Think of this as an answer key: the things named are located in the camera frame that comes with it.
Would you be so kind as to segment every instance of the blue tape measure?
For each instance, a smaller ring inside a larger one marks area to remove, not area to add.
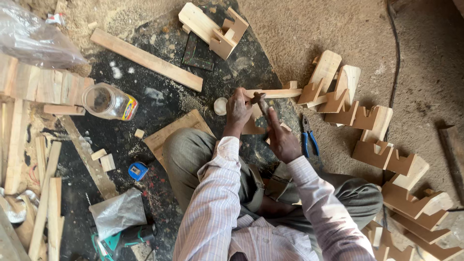
[[[136,181],[141,180],[143,176],[145,176],[145,173],[147,172],[148,172],[147,166],[141,162],[132,163],[129,166],[129,175]]]

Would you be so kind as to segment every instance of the man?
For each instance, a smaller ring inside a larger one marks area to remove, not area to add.
[[[173,260],[312,261],[318,254],[324,260],[374,260],[360,229],[379,212],[381,193],[360,178],[318,176],[272,108],[270,148],[296,188],[281,198],[301,198],[302,206],[263,194],[259,173],[238,156],[240,133],[251,115],[244,91],[236,89],[227,103],[221,140],[180,129],[164,143],[169,180],[185,213]]]

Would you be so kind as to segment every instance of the shirt sleeve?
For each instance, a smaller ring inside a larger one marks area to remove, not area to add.
[[[200,184],[179,227],[173,260],[227,260],[240,213],[239,139],[216,143],[213,159],[199,171]]]
[[[324,260],[375,260],[369,240],[334,195],[334,187],[321,179],[301,156],[287,164],[302,201],[305,217],[313,225]]]

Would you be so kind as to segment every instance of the hand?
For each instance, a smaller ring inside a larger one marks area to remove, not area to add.
[[[240,138],[245,123],[250,119],[252,112],[251,99],[244,94],[245,89],[235,89],[232,97],[226,104],[227,125],[224,128],[223,137],[234,136]]]
[[[268,126],[269,139],[271,139],[269,147],[279,160],[288,164],[302,155],[300,143],[291,131],[280,126],[277,113],[272,107],[269,107],[269,118],[272,123]]]

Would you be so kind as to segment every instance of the jar label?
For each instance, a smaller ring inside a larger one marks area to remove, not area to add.
[[[129,97],[129,102],[127,103],[122,120],[130,119],[138,104],[134,97],[130,96],[129,94],[127,94],[127,96]]]

